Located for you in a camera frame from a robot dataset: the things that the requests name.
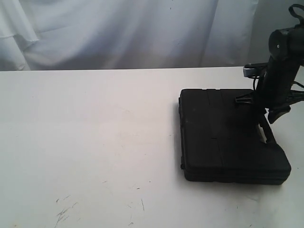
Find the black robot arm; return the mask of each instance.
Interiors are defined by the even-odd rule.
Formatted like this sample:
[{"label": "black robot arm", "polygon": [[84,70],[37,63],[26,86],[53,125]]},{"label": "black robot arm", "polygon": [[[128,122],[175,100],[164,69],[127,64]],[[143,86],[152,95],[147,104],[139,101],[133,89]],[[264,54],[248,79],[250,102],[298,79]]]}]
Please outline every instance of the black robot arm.
[{"label": "black robot arm", "polygon": [[304,100],[304,92],[291,90],[293,84],[302,87],[294,79],[304,60],[304,18],[297,15],[294,8],[304,10],[304,6],[294,4],[289,7],[289,12],[300,20],[300,24],[276,30],[270,35],[268,63],[244,67],[244,76],[254,79],[254,91],[236,97],[237,104],[251,104],[264,113],[268,108],[271,124],[288,113],[290,105]]}]

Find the white table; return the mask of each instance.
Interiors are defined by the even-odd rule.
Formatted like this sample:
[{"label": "white table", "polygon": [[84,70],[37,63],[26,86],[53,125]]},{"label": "white table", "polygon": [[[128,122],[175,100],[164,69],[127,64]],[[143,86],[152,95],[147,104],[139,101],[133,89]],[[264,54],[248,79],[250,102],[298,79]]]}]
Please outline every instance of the white table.
[{"label": "white table", "polygon": [[181,89],[251,86],[241,67],[0,72],[0,227],[303,227],[303,103],[272,125],[282,186],[180,169]]}]

